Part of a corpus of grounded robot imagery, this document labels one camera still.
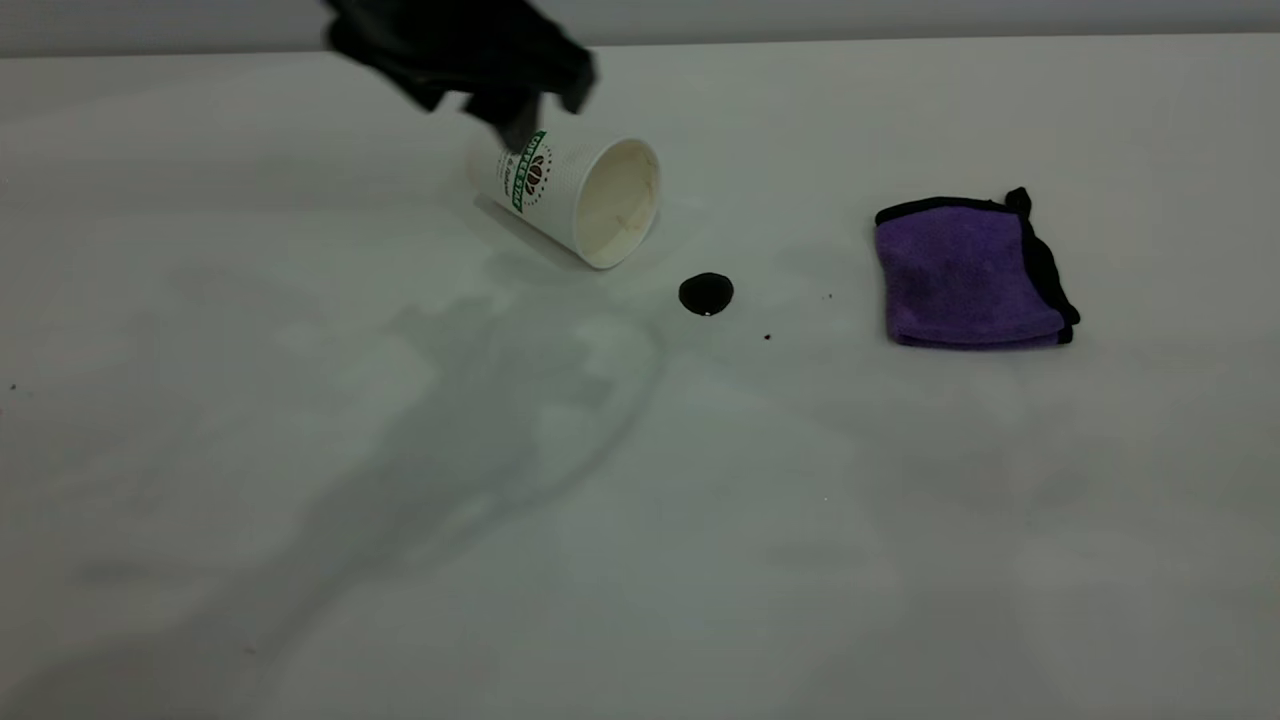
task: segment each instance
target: white paper cup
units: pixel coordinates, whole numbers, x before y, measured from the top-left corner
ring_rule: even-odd
[[[658,156],[634,137],[541,129],[512,154],[484,132],[467,149],[467,176],[481,195],[602,270],[631,255],[658,213]]]

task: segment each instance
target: black gloved hand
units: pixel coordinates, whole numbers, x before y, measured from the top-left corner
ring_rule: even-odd
[[[538,129],[543,92],[579,113],[595,82],[591,54],[524,0],[326,0],[329,45],[383,73],[425,110],[456,90],[463,110],[518,152]]]

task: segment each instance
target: purple towel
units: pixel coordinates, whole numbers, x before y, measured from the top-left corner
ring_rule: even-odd
[[[1018,188],[1005,205],[933,197],[876,215],[890,337],[950,350],[1071,342],[1080,314],[1030,213],[1030,196]]]

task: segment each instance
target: coffee droplet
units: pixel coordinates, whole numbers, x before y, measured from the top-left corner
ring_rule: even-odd
[[[733,283],[724,275],[703,273],[680,283],[680,304],[695,315],[714,315],[733,300]]]

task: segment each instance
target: white table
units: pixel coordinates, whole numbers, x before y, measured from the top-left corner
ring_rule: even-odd
[[[608,273],[335,58],[0,63],[0,720],[1276,716],[1280,36],[599,60]],[[1019,184],[1075,345],[892,346]]]

